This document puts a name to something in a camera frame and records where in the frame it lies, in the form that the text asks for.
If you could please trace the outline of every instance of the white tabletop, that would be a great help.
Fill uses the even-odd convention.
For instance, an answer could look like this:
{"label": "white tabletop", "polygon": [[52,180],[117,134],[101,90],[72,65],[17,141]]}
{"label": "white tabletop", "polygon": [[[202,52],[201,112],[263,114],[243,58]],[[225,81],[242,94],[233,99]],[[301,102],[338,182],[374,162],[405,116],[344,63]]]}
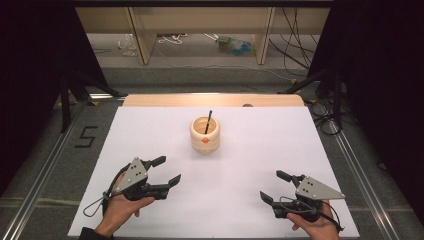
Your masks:
{"label": "white tabletop", "polygon": [[[213,153],[196,152],[189,125],[209,110],[221,124],[221,145]],[[259,195],[278,201],[295,198],[293,183],[277,170],[311,176],[340,191],[306,107],[120,107],[87,186],[69,236],[95,228],[101,211],[86,217],[85,207],[101,197],[116,173],[134,157],[167,161],[149,170],[150,184],[181,174],[168,199],[155,201],[131,217],[115,236],[143,238],[301,238],[287,219],[276,219]],[[344,200],[332,200],[341,237],[358,231]]]}

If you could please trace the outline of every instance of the hand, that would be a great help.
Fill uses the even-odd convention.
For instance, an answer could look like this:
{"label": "hand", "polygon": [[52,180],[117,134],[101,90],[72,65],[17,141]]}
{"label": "hand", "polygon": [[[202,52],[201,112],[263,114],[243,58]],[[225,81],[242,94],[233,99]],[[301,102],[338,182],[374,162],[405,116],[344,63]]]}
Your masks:
{"label": "hand", "polygon": [[[322,204],[321,212],[332,218],[333,214],[331,213],[331,208],[327,204]],[[294,223],[292,228],[294,231],[301,227],[311,237],[312,240],[340,239],[336,226],[323,217],[320,217],[316,222],[313,223],[306,221],[301,216],[294,213],[287,214],[287,218]]]}
{"label": "hand", "polygon": [[[125,172],[118,177],[115,186],[121,182],[124,174]],[[137,201],[130,201],[122,194],[113,196],[109,201],[109,205],[103,216],[102,222],[94,231],[105,237],[111,237],[113,233],[131,217],[132,214],[134,214],[136,217],[139,217],[140,208],[143,208],[154,201],[155,199],[153,197],[142,198]]]}

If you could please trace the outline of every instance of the wooden edge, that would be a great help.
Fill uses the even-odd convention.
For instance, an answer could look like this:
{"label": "wooden edge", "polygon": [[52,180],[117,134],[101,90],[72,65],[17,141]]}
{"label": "wooden edge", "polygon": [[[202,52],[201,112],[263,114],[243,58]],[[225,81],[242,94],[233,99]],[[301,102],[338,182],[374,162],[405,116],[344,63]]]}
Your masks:
{"label": "wooden edge", "polygon": [[256,50],[256,61],[258,64],[265,63],[266,51],[268,49],[268,39],[269,39],[269,30],[270,25],[273,22],[275,8],[268,8],[268,14],[265,19],[263,32],[261,34],[253,34],[253,46]]}
{"label": "wooden edge", "polygon": [[135,29],[131,14],[132,14],[132,8],[126,7],[125,8],[125,15],[127,17],[128,24],[130,25],[131,33],[132,33],[132,36],[133,36],[133,39],[134,39],[134,43],[136,45],[138,63],[140,65],[144,65],[143,52],[141,51],[141,48],[140,48],[140,39],[139,39],[137,31]]}
{"label": "wooden edge", "polygon": [[125,98],[124,107],[279,107],[305,106],[296,94],[132,94]]}

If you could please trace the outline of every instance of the cable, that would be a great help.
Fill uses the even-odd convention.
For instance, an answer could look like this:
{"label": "cable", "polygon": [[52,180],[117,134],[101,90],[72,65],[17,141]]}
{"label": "cable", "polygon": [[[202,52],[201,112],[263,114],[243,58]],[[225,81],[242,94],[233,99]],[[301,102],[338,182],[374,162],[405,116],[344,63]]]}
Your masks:
{"label": "cable", "polygon": [[302,43],[300,41],[299,28],[298,28],[298,25],[297,25],[297,8],[294,8],[294,22],[293,22],[293,26],[290,23],[290,20],[289,20],[287,14],[286,14],[285,9],[282,8],[282,10],[283,10],[284,17],[286,18],[286,21],[289,24],[289,28],[290,28],[290,31],[291,31],[289,42],[291,41],[291,37],[294,36],[294,38],[296,39],[296,41],[298,42],[298,44],[300,46],[300,49],[301,49],[301,52],[302,52],[302,56],[303,56],[303,58],[305,60],[306,65],[308,66],[308,69],[309,69],[308,61],[309,61],[309,63],[311,61],[309,60],[308,56],[306,55],[305,51],[303,50]]}
{"label": "cable", "polygon": [[284,79],[284,80],[287,80],[287,81],[291,81],[291,80],[293,80],[292,78],[287,78],[287,77],[284,77],[284,76],[281,76],[281,75],[278,75],[277,73],[275,73],[275,72],[273,72],[273,71],[270,71],[270,70],[265,70],[265,69],[257,69],[257,68],[250,68],[250,67],[245,67],[245,66],[221,66],[221,65],[216,65],[216,64],[213,64],[213,65],[206,65],[206,66],[200,66],[200,67],[198,67],[198,66],[176,66],[176,65],[174,65],[174,64],[172,64],[172,63],[170,63],[169,61],[168,61],[168,59],[167,59],[167,57],[156,47],[156,46],[154,46],[154,48],[156,49],[156,51],[159,53],[159,55],[160,56],[162,56],[163,58],[164,58],[164,60],[171,66],[171,67],[174,67],[174,68],[214,68],[214,67],[219,67],[219,68],[229,68],[229,69],[231,69],[231,68],[245,68],[245,69],[250,69],[250,70],[255,70],[255,71],[260,71],[260,72],[266,72],[266,73],[270,73],[270,74],[272,74],[272,75],[274,75],[275,77],[277,77],[277,78],[281,78],[281,79]]}
{"label": "cable", "polygon": [[326,203],[326,202],[324,202],[324,201],[321,201],[321,202],[322,202],[322,203],[324,203],[325,205],[329,206],[329,207],[331,208],[331,210],[333,210],[334,215],[336,215],[337,222],[336,222],[333,218],[331,218],[331,217],[327,216],[325,213],[323,213],[323,212],[321,212],[321,211],[318,211],[318,214],[319,214],[321,217],[323,217],[323,218],[327,219],[328,221],[332,222],[332,223],[336,226],[337,232],[343,231],[343,230],[344,230],[344,228],[342,228],[342,227],[340,226],[340,218],[339,218],[339,215],[337,214],[336,210],[335,210],[335,209],[334,209],[334,208],[333,208],[330,204],[328,204],[328,203]]}
{"label": "cable", "polygon": [[180,37],[187,37],[187,34],[178,34],[178,35],[172,35],[171,36],[173,40],[170,40],[166,38],[165,36],[162,36],[163,39],[158,40],[158,43],[164,43],[164,42],[170,42],[173,44],[181,45],[183,42],[180,40]]}
{"label": "cable", "polygon": [[94,54],[111,52],[110,48],[93,48]]}
{"label": "cable", "polygon": [[[282,198],[285,198],[285,199],[288,199],[288,200],[292,200],[292,201],[297,201],[297,202],[299,202],[300,204],[302,204],[302,205],[304,205],[304,206],[308,207],[308,208],[309,208],[309,210],[305,210],[305,211],[297,211],[297,210],[290,209],[290,208],[288,208],[288,207],[286,207],[286,206],[284,206],[284,205],[283,205],[283,202],[281,201],[281,199],[282,199]],[[291,212],[291,213],[302,214],[302,213],[312,213],[312,212],[314,211],[314,208],[312,208],[312,207],[311,207],[311,206],[309,206],[308,204],[306,204],[306,203],[304,203],[304,202],[302,202],[302,201],[299,201],[299,200],[293,199],[293,198],[285,197],[285,196],[281,196],[281,197],[280,197],[280,202],[279,202],[279,203],[280,203],[280,206],[281,206],[282,208],[286,209],[288,212]]]}
{"label": "cable", "polygon": [[[318,105],[321,106],[322,108],[324,108],[324,110],[323,110],[324,113],[319,114],[319,113],[317,113],[315,111],[315,108]],[[316,117],[323,117],[323,116],[326,116],[328,114],[328,108],[327,108],[327,106],[325,104],[319,102],[319,101],[316,101],[314,103],[311,103],[309,105],[309,111],[312,113],[312,115],[314,115]]]}
{"label": "cable", "polygon": [[[286,45],[286,48],[284,49],[284,52],[283,52],[283,51],[280,51],[281,53],[283,53],[283,54],[284,54],[284,58],[283,58],[283,65],[284,65],[284,69],[285,69],[288,73],[290,73],[290,74],[292,74],[292,75],[306,77],[306,75],[301,75],[301,74],[293,73],[293,72],[291,72],[291,71],[287,68],[287,65],[286,65],[286,56],[288,56],[288,54],[287,54],[287,49],[288,49],[288,47],[289,47],[289,45]],[[303,66],[305,69],[309,70],[309,67],[308,67],[308,66],[303,65],[303,64],[301,64],[301,63],[300,63],[300,62],[298,62],[298,61],[296,61],[296,62],[297,62],[298,64],[300,64],[301,66]]]}
{"label": "cable", "polygon": [[315,44],[318,45],[318,41],[314,38],[314,35],[311,35],[312,40],[314,40]]}
{"label": "cable", "polygon": [[[120,195],[120,194],[122,194],[122,193],[119,193],[119,194],[115,194],[115,195],[112,195],[112,189],[113,189],[113,186],[115,185],[115,183],[116,183],[116,181],[118,180],[118,178],[119,178],[119,176],[121,176],[121,174],[123,173],[123,172],[125,172],[127,169],[128,169],[128,167],[130,166],[130,164],[128,164],[128,165],[126,165],[125,167],[123,167],[119,172],[118,172],[118,174],[116,174],[116,176],[115,176],[115,178],[113,179],[113,181],[112,181],[112,183],[110,184],[110,186],[109,186],[109,188],[108,188],[108,190],[107,191],[105,191],[105,192],[103,192],[103,196],[101,197],[101,198],[99,198],[98,200],[96,200],[95,202],[93,202],[93,203],[91,203],[90,205],[88,205],[86,208],[84,208],[84,210],[83,210],[83,214],[86,216],[86,217],[93,217],[96,213],[97,213],[97,211],[99,210],[99,208],[100,208],[100,206],[102,206],[103,205],[103,214],[106,212],[106,209],[107,209],[107,206],[108,206],[108,204],[109,204],[109,201],[110,201],[110,199],[112,198],[112,197],[115,197],[115,196],[118,196],[118,195]],[[93,214],[87,214],[86,213],[86,211],[87,211],[87,209],[89,209],[91,206],[93,206],[94,204],[96,204],[96,203],[98,203],[98,202],[100,202],[100,204],[97,206],[97,208],[96,208],[96,210],[93,212]]]}
{"label": "cable", "polygon": [[[316,118],[316,119],[314,119],[314,122],[317,122],[315,124],[315,127],[317,127],[317,128],[319,127],[322,133],[324,133],[325,135],[329,135],[329,136],[337,135],[343,129],[342,126],[339,126],[337,124],[337,122],[334,120],[333,114],[327,114],[325,116]],[[329,126],[331,123],[336,126],[335,131],[331,130],[331,132],[330,132],[330,131],[324,130],[324,126]]]}
{"label": "cable", "polygon": [[309,69],[308,66],[304,65],[303,63],[299,62],[298,60],[296,60],[294,57],[290,56],[289,54],[287,54],[286,52],[284,52],[283,50],[281,50],[280,48],[278,48],[272,41],[271,39],[269,39],[269,42],[277,49],[278,52],[282,53],[284,56],[290,58],[291,60],[293,60],[294,62],[296,62],[297,64],[299,64],[300,66],[302,66],[305,69]]}
{"label": "cable", "polygon": [[[283,39],[283,41],[284,42],[286,42],[287,44],[289,44],[290,46],[292,46],[292,47],[295,47],[295,48],[302,48],[302,47],[300,47],[300,46],[297,46],[297,45],[294,45],[293,43],[290,43],[289,41],[287,41],[284,37],[283,37],[283,34],[280,34],[280,37]],[[310,50],[310,49],[307,49],[307,48],[303,48],[303,50],[305,50],[305,51],[307,51],[307,52],[310,52],[310,53],[315,53],[315,51],[312,51],[312,50]]]}

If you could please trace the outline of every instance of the gray floor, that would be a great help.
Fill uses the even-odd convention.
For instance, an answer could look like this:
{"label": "gray floor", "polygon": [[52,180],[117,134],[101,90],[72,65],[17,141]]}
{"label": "gray floor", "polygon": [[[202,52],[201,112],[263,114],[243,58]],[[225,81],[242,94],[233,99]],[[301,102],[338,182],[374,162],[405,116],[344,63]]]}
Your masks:
{"label": "gray floor", "polygon": [[[237,35],[238,39],[251,41],[249,36]],[[158,43],[153,56],[146,66],[138,64],[137,57],[123,56],[117,48],[122,35],[90,35],[93,48],[110,87],[125,93],[174,93],[174,92],[224,92],[224,93],[276,93],[291,86],[291,79],[303,80],[284,70],[282,54],[271,45],[268,48],[265,65],[257,65],[255,57],[246,53],[234,56],[229,51],[219,49],[210,38],[200,35],[181,37],[182,44]],[[280,36],[272,40],[284,50],[285,43]],[[302,36],[305,48],[314,49],[315,42],[310,36]],[[288,53],[299,61],[304,60],[300,51],[288,48]],[[286,61],[291,72],[305,75],[304,68],[293,61]],[[314,90],[317,84],[302,89],[299,95],[304,100],[316,99]],[[101,93],[90,88],[91,93]],[[49,176],[37,204],[30,215],[20,239],[69,239],[66,234],[76,213],[91,172],[102,149],[110,124],[121,100],[102,100],[95,104],[78,103],[73,109],[82,109],[70,133],[69,139],[60,155],[54,170]],[[316,106],[314,111],[321,111]],[[356,159],[362,166],[378,200],[387,212],[398,234],[398,239],[424,239],[424,228],[400,193],[390,175],[379,168],[378,156],[361,130],[354,116],[343,119],[343,135],[346,137]],[[86,135],[95,139],[90,148],[77,148],[88,144],[80,139],[84,127]],[[61,129],[61,111],[57,105],[52,109],[49,124],[44,129],[31,156],[26,159],[16,174],[6,193],[0,199],[0,233],[5,233],[23,199],[31,190],[38,173],[43,168],[50,151],[59,138]],[[346,202],[360,232],[360,239],[385,239],[378,227],[360,188],[354,177],[345,152],[338,138],[320,134],[324,149],[341,186],[346,194]]]}

